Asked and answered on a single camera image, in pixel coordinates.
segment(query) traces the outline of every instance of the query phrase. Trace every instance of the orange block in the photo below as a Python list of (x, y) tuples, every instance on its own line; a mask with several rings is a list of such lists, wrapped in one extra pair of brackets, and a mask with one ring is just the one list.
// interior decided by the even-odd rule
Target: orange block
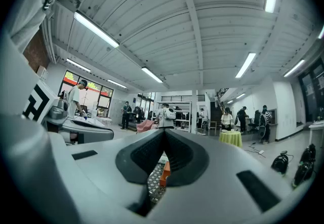
[(170, 163), (167, 162), (166, 165), (164, 166), (163, 174), (161, 175), (160, 178), (160, 185), (167, 186), (167, 177), (170, 175), (171, 175)]

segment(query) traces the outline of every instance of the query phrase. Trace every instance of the green tablecloth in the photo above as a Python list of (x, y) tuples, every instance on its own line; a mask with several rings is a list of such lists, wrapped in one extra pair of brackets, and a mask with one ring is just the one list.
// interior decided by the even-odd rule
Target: green tablecloth
[(219, 141), (242, 147), (242, 137), (241, 133), (238, 131), (230, 131), (227, 133), (221, 132), (219, 135)]

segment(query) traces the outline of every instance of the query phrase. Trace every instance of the staircase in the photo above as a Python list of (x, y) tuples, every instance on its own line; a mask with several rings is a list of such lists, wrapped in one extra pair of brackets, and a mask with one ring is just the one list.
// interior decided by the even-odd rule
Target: staircase
[(222, 110), (220, 107), (215, 108), (215, 103), (211, 102), (211, 121), (216, 121), (217, 122), (217, 130), (219, 130), (219, 125), (221, 123), (221, 118), (222, 118)]

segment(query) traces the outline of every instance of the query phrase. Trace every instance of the white corrugated ceiling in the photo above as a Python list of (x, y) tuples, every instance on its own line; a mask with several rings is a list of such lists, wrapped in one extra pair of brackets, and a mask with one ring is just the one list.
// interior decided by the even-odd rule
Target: white corrugated ceiling
[[(305, 55), (321, 24), (311, 0), (277, 0), (273, 14), (264, 11), (265, 0), (193, 0), (202, 46), (201, 69), (196, 22), (186, 0), (80, 1), (82, 13), (165, 84), (150, 78), (137, 62), (80, 23), (75, 21), (72, 26), (73, 13), (60, 5), (55, 6), (52, 22), (52, 37), (60, 46), (56, 48), (57, 55), (74, 58), (76, 54), (88, 66), (89, 61), (93, 62), (91, 66), (107, 69), (101, 70), (104, 77), (113, 72), (111, 79), (126, 84), (130, 90), (258, 84), (268, 73), (283, 73)], [(235, 79), (249, 52), (257, 53), (252, 67), (262, 70)]]

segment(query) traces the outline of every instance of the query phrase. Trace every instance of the brick wall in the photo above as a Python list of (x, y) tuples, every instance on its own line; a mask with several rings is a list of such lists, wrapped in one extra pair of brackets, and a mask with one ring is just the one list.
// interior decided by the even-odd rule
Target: brick wall
[(40, 65), (47, 68), (50, 63), (50, 59), (47, 55), (41, 30), (37, 31), (35, 36), (29, 42), (23, 54), (27, 58), (30, 67), (35, 72), (37, 72)]

